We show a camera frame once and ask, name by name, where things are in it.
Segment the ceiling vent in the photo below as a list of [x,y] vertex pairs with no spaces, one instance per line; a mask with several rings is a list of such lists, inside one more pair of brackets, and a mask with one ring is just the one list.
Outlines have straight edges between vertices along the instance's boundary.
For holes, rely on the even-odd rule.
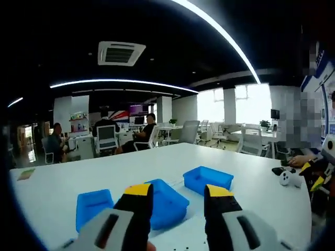
[[145,48],[137,43],[102,41],[98,48],[98,65],[134,66]]

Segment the screen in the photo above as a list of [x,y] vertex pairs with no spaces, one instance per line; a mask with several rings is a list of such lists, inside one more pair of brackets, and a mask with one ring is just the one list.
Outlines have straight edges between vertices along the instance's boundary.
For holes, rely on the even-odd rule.
[[144,124],[144,117],[136,117],[134,124]]
[[136,106],[130,106],[129,107],[129,115],[130,116],[136,116],[136,115],[147,115],[149,112],[149,106],[148,105],[136,105]]
[[99,140],[107,140],[114,137],[114,128],[113,127],[101,127],[98,128],[99,131]]
[[271,109],[271,118],[279,119],[279,110]]

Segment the potted plant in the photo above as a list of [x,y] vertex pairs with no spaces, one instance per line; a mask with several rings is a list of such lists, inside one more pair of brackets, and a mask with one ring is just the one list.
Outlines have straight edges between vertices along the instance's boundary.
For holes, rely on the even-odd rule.
[[266,132],[270,128],[270,122],[267,120],[260,121],[260,126],[263,132]]
[[175,127],[176,123],[177,123],[177,120],[176,119],[170,119],[169,123],[170,123],[171,126]]

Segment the blue plastic tray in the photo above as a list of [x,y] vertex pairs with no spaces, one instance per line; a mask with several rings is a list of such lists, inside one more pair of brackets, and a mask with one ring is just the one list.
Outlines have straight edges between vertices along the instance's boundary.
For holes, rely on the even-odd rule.
[[207,184],[230,190],[231,181],[234,179],[234,176],[231,174],[216,171],[205,166],[194,168],[184,173],[183,176],[185,187],[202,196],[204,195],[205,186]]
[[114,203],[108,189],[81,193],[77,198],[75,229],[80,228],[105,208],[113,208]]
[[153,184],[151,228],[159,230],[181,222],[186,215],[189,200],[161,179],[155,179],[146,183]]

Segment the black shirt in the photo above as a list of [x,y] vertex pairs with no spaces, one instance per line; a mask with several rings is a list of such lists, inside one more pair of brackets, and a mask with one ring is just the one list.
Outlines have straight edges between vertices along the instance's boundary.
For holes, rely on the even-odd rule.
[[103,127],[103,126],[115,126],[115,131],[116,132],[120,131],[120,127],[117,125],[117,123],[114,120],[112,120],[112,119],[102,119],[102,120],[99,120],[98,122],[95,123],[93,131],[92,131],[93,137],[97,136],[96,128],[97,127]]
[[153,130],[153,127],[156,125],[156,123],[153,123],[153,124],[147,124],[142,132],[145,132],[146,133],[146,136],[143,138],[143,137],[138,137],[136,138],[138,141],[143,141],[143,142],[148,142],[149,141],[149,138],[150,138],[150,135],[152,133],[152,130]]

